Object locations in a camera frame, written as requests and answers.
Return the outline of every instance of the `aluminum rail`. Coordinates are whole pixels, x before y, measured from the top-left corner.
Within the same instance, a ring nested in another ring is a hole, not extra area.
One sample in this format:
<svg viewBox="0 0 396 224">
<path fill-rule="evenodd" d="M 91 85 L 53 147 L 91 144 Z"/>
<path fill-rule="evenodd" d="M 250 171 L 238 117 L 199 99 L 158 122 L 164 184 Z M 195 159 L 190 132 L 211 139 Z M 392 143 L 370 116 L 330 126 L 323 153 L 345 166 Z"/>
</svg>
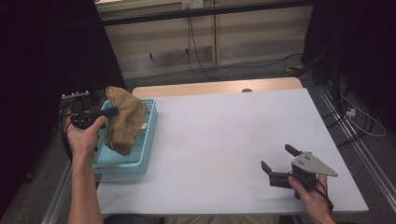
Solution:
<svg viewBox="0 0 396 224">
<path fill-rule="evenodd" d="M 305 7 L 313 5 L 316 0 L 283 0 L 283 1 L 271 1 L 259 4 L 246 4 L 229 7 L 204 7 L 189 10 L 179 10 L 171 12 L 154 13 L 141 16 L 125 16 L 125 17 L 114 17 L 102 19 L 101 24 L 104 26 L 122 25 L 129 23 L 139 23 L 145 21 L 165 21 L 173 19 L 181 19 L 188 17 L 201 17 L 211 16 L 220 14 L 229 14 L 237 12 L 248 12 L 248 11 L 259 11 L 276 8 L 286 7 Z"/>
</svg>

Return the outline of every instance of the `black mount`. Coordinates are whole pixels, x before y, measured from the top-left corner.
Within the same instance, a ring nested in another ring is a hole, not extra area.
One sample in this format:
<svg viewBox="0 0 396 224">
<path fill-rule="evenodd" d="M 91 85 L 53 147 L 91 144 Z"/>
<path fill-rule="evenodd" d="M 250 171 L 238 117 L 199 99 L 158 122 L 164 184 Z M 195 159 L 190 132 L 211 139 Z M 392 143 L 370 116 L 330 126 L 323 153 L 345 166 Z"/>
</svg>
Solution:
<svg viewBox="0 0 396 224">
<path fill-rule="evenodd" d="M 296 159 L 291 162 L 290 172 L 273 172 L 272 169 L 262 161 L 262 169 L 270 178 L 270 186 L 291 189 L 288 177 L 294 176 L 301 181 L 307 191 L 311 191 L 313 190 L 312 187 L 317 184 L 317 174 L 338 176 L 334 170 L 314 157 L 312 153 L 299 151 L 291 145 L 285 145 L 285 149 L 296 157 Z M 296 199 L 300 199 L 297 191 L 295 191 L 294 196 Z"/>
</svg>

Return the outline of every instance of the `brown cloth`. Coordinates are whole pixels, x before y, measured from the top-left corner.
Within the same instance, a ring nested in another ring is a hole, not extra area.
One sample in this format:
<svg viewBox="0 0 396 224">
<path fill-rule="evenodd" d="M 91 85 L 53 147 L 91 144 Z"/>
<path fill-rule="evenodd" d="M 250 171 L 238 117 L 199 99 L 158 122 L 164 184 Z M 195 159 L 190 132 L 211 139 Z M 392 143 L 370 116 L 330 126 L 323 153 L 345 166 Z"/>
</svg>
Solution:
<svg viewBox="0 0 396 224">
<path fill-rule="evenodd" d="M 122 88 L 107 87 L 106 95 L 113 107 L 119 109 L 119 114 L 108 120 L 105 144 L 121 155 L 128 156 L 134 138 L 145 121 L 147 106 Z"/>
</svg>

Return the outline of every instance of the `wall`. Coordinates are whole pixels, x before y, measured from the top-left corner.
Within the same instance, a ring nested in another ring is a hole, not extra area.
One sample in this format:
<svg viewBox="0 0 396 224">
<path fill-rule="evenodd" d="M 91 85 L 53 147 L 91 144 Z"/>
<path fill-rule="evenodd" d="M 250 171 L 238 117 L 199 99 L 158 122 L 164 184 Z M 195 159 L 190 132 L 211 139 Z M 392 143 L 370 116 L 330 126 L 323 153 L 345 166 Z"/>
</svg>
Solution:
<svg viewBox="0 0 396 224">
<path fill-rule="evenodd" d="M 150 1 L 150 4 L 168 4 L 141 7 L 147 2 L 123 0 L 96 5 L 102 18 L 181 10 L 181 3 L 176 0 Z M 260 2 L 265 1 L 207 0 L 204 5 L 222 7 Z M 121 9 L 128 5 L 134 8 Z M 196 48 L 203 67 L 281 58 L 303 52 L 311 9 L 294 7 L 192 18 Z M 124 78 L 190 69 L 186 53 L 189 47 L 187 19 L 108 26 L 106 32 Z M 198 68 L 192 40 L 190 53 L 191 66 Z"/>
</svg>

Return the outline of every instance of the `human hand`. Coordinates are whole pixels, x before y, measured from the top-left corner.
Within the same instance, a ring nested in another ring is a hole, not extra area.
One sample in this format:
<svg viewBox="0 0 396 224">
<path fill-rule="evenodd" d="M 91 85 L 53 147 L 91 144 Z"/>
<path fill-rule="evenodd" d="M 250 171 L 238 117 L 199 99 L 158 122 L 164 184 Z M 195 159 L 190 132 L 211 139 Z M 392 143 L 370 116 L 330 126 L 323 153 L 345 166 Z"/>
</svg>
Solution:
<svg viewBox="0 0 396 224">
<path fill-rule="evenodd" d="M 314 224 L 333 224 L 335 223 L 332 219 L 332 215 L 329 211 L 329 204 L 321 195 L 316 191 L 312 190 L 310 192 L 306 191 L 304 186 L 296 178 L 289 176 L 288 178 L 291 186 L 300 194 L 300 198 L 303 201 L 304 210 L 308 214 L 309 219 Z M 326 194 L 327 191 L 327 176 L 319 175 L 316 184 L 317 189 L 322 193 Z"/>
<path fill-rule="evenodd" d="M 89 161 L 92 162 L 94 157 L 94 149 L 98 139 L 98 130 L 105 124 L 106 117 L 99 117 L 95 123 L 85 129 L 78 129 L 72 123 L 66 128 L 67 139 L 73 153 L 73 161 Z"/>
</svg>

